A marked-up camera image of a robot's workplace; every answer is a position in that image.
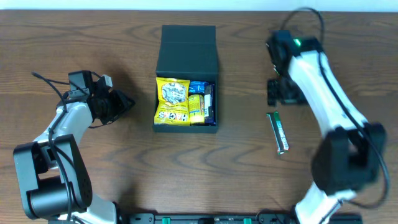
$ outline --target wooden table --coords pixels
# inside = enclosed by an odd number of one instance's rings
[[[267,79],[275,77],[265,46],[285,12],[1,11],[0,223],[24,215],[12,150],[37,137],[55,115],[58,96],[30,71],[67,81],[67,73],[108,74],[136,106],[110,126],[86,132],[80,152],[93,190],[128,212],[256,213],[287,210],[311,184],[310,159],[320,142],[308,106],[279,106],[291,152],[278,157],[266,112]],[[366,223],[396,222],[398,213],[398,16],[324,13],[325,50],[351,101],[388,133],[389,200],[361,212]],[[217,134],[154,133],[155,67],[162,24],[217,26],[220,128]],[[318,35],[302,14],[297,35]],[[67,86],[59,86],[66,91]],[[376,200],[381,181],[363,193]]]

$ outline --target box lid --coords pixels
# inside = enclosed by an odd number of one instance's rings
[[[157,76],[214,82],[218,75],[215,26],[163,25]]]

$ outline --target snack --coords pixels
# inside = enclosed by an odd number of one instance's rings
[[[159,105],[155,124],[190,125],[188,112],[189,80],[156,78]]]
[[[209,83],[202,82],[202,81],[191,81],[191,84],[189,84],[189,93],[190,94],[204,94],[205,87],[208,84]]]
[[[188,98],[191,124],[205,123],[205,100],[202,95],[191,95]]]
[[[210,125],[215,125],[215,116],[214,116],[214,105],[213,105],[213,96],[214,96],[214,84],[207,85],[205,88],[205,123]]]

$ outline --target chip bag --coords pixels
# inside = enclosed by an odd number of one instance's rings
[[[190,80],[156,78],[159,105],[155,124],[190,125],[188,91]]]

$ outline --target open box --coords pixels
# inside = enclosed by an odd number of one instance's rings
[[[175,126],[153,124],[155,132],[216,133],[218,129],[218,57],[215,26],[162,26],[162,43],[156,76],[215,84],[213,104],[216,125]],[[155,88],[155,112],[159,100]]]

